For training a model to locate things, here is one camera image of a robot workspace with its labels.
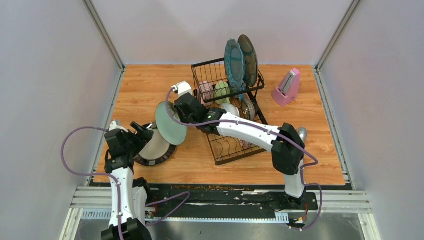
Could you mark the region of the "black bottom plate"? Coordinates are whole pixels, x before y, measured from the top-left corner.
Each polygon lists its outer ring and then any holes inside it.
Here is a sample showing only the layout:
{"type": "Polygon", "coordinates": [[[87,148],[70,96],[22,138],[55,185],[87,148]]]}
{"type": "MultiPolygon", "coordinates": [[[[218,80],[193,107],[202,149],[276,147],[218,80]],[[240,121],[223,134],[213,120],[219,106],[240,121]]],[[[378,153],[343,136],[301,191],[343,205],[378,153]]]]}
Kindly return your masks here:
{"type": "Polygon", "coordinates": [[[164,163],[175,153],[177,146],[170,144],[161,135],[156,122],[143,125],[153,131],[152,139],[134,157],[134,161],[139,165],[151,167],[164,163]]]}

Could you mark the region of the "pink ceramic mug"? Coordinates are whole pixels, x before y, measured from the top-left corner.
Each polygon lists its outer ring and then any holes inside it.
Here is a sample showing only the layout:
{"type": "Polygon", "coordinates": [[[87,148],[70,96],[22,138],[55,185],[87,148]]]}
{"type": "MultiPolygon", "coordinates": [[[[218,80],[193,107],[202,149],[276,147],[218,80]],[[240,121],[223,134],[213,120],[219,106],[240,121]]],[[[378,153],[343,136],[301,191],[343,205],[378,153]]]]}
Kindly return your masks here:
{"type": "Polygon", "coordinates": [[[206,102],[206,100],[211,100],[215,97],[215,90],[213,85],[210,82],[202,81],[199,83],[199,92],[200,92],[200,102],[205,106],[210,106],[213,104],[213,101],[206,102]]]}

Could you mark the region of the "light blue flower plate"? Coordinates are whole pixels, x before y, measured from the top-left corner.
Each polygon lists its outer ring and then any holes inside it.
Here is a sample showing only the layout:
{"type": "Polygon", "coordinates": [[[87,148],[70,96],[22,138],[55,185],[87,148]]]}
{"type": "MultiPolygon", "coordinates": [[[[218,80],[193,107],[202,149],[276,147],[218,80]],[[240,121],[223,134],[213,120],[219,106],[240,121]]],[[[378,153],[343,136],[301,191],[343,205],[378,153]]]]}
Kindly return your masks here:
{"type": "Polygon", "coordinates": [[[180,119],[169,101],[161,102],[155,110],[157,128],[162,137],[171,145],[181,145],[188,133],[188,127],[180,124],[180,119]]]}

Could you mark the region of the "light green mug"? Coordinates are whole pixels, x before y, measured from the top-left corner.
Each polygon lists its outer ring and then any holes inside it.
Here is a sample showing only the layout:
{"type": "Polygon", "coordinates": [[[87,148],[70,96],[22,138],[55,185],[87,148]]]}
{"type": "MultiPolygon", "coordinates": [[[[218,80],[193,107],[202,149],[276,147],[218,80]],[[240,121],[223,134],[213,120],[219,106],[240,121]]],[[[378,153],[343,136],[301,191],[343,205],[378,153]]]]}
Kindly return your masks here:
{"type": "MultiPolygon", "coordinates": [[[[231,93],[231,89],[230,86],[227,82],[225,81],[219,81],[216,85],[215,85],[215,89],[214,89],[214,96],[216,98],[220,98],[223,96],[227,96],[231,93]]],[[[222,99],[217,99],[215,100],[215,103],[218,105],[222,105],[222,104],[230,104],[230,98],[226,97],[226,98],[222,98],[222,99]]]]}

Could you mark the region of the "white zigzag ceramic bowl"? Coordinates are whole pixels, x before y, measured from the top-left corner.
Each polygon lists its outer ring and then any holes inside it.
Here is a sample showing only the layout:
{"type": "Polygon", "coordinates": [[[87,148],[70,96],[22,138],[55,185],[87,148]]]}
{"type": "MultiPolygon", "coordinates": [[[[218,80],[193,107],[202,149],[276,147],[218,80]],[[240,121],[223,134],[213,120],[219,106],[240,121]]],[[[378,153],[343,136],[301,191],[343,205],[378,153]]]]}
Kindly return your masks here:
{"type": "Polygon", "coordinates": [[[240,117],[239,109],[231,103],[223,103],[220,105],[220,108],[226,110],[228,113],[236,117],[240,117]]]}

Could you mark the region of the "patterned ceramic bowl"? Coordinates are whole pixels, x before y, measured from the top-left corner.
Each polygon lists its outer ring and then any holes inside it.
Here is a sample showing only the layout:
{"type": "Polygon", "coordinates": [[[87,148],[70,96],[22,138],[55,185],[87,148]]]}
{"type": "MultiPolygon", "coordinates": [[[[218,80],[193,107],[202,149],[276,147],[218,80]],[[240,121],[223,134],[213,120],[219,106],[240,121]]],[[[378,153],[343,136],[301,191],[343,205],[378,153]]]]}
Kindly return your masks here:
{"type": "Polygon", "coordinates": [[[252,102],[250,99],[245,98],[241,101],[241,112],[244,119],[254,121],[258,110],[258,105],[252,102]]]}

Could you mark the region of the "teal scalloped plate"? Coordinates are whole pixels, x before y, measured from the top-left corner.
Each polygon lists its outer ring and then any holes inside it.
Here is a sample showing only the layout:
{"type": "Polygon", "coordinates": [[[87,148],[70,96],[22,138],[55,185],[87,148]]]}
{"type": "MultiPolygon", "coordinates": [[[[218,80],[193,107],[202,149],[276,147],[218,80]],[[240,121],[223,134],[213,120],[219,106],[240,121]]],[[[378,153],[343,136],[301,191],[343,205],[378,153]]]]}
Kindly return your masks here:
{"type": "Polygon", "coordinates": [[[235,39],[229,39],[224,51],[225,74],[232,94],[242,92],[246,89],[245,57],[240,44],[235,39]]]}

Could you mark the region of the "blue-grey ceramic plate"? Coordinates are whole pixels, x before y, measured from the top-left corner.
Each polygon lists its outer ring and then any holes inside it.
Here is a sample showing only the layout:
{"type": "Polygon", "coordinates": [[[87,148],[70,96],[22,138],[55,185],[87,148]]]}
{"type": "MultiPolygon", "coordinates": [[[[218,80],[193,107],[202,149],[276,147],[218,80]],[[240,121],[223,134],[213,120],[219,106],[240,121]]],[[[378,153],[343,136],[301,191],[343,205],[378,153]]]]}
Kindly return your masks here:
{"type": "Polygon", "coordinates": [[[259,64],[256,50],[249,37],[245,34],[239,36],[237,43],[240,45],[245,61],[245,74],[243,80],[247,86],[253,87],[256,84],[259,75],[259,64]]]}

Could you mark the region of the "blue butterfly mug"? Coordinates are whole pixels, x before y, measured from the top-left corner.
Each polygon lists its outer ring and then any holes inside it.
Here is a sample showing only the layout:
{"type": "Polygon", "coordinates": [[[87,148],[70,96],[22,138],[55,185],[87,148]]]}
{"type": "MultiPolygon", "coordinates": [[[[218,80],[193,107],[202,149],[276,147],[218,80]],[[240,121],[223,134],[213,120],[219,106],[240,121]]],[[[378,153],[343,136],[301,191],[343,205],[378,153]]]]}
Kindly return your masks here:
{"type": "Polygon", "coordinates": [[[242,94],[238,94],[235,96],[236,99],[238,99],[239,101],[243,101],[246,99],[246,94],[242,93],[242,94]]]}

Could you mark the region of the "red and blue patterned bowl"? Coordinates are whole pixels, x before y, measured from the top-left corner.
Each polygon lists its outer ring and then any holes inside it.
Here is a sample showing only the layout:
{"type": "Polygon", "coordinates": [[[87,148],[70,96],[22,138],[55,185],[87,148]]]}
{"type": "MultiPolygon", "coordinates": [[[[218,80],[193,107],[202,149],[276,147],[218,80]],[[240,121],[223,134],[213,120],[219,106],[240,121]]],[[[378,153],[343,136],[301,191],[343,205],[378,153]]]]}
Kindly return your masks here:
{"type": "Polygon", "coordinates": [[[242,147],[242,149],[244,149],[244,150],[249,149],[253,146],[252,143],[245,141],[245,140],[241,140],[241,139],[239,140],[239,144],[242,147]]]}

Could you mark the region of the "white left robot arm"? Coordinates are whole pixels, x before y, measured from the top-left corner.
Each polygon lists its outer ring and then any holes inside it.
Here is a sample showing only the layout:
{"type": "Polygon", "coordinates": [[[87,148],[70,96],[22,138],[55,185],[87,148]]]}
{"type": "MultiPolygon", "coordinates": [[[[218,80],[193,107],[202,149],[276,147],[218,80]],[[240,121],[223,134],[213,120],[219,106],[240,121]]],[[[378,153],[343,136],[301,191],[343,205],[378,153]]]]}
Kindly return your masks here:
{"type": "Polygon", "coordinates": [[[154,133],[135,122],[124,128],[114,120],[104,138],[108,145],[105,172],[111,185],[111,217],[102,240],[150,240],[145,208],[153,201],[153,193],[144,178],[134,178],[135,158],[152,139],[154,133]]]}

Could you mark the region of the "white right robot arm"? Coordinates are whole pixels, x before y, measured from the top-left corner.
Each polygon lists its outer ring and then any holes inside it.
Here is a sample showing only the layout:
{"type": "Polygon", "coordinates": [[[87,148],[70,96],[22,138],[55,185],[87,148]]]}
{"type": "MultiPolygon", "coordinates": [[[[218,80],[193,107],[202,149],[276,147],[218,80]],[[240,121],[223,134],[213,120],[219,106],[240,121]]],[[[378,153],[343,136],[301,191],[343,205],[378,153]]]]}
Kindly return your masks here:
{"type": "Polygon", "coordinates": [[[264,125],[221,108],[207,108],[190,93],[179,94],[174,107],[184,126],[196,127],[205,134],[237,138],[270,152],[273,167],[284,177],[286,204],[298,209],[305,203],[300,170],[305,143],[292,125],[264,125]]]}

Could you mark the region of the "pink metronome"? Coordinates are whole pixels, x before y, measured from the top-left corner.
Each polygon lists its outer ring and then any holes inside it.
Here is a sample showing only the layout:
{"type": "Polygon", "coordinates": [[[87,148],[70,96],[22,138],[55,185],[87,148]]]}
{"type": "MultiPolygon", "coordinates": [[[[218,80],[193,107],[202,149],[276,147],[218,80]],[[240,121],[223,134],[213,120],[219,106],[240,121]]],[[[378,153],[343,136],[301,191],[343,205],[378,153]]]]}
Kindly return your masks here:
{"type": "Polygon", "coordinates": [[[271,97],[279,106],[284,107],[296,99],[300,89],[300,76],[300,71],[292,68],[272,91],[271,97]]]}

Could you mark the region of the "silver microphone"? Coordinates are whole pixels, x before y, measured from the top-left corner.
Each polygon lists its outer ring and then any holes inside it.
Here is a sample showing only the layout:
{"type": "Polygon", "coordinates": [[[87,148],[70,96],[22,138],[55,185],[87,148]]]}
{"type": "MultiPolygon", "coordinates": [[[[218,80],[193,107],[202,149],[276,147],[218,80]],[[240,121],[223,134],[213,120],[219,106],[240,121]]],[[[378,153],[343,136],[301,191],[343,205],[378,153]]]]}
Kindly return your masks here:
{"type": "Polygon", "coordinates": [[[301,139],[304,143],[306,143],[306,139],[307,139],[307,136],[308,136],[308,131],[307,131],[307,129],[306,129],[305,127],[299,127],[299,128],[297,129],[297,133],[298,133],[298,135],[299,135],[300,139],[301,139]]]}

